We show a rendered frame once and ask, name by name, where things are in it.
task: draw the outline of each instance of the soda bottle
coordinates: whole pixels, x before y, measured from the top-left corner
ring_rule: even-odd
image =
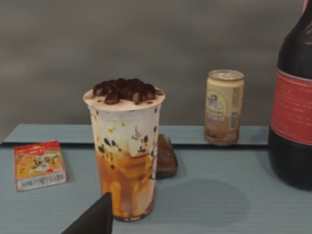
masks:
[[[269,156],[287,184],[312,189],[312,1],[278,55]]]

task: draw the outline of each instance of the black pointed object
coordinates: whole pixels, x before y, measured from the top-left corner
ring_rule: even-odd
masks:
[[[113,229],[111,193],[104,194],[62,234],[111,234]]]

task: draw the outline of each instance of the can lid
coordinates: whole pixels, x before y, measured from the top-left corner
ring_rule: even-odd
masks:
[[[225,80],[225,81],[232,81],[243,79],[244,74],[234,70],[214,70],[209,73],[209,77],[213,79]]]

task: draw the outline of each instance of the dark liquid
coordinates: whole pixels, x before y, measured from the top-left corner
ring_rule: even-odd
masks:
[[[280,71],[312,79],[311,25],[312,2],[284,40],[277,65]],[[272,169],[283,181],[299,189],[312,190],[312,146],[287,140],[270,128],[269,155]]]

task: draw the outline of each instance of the iced drink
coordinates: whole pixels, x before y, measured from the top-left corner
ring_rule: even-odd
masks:
[[[135,221],[153,208],[159,111],[165,95],[138,79],[105,81],[87,92],[102,194],[113,215]]]

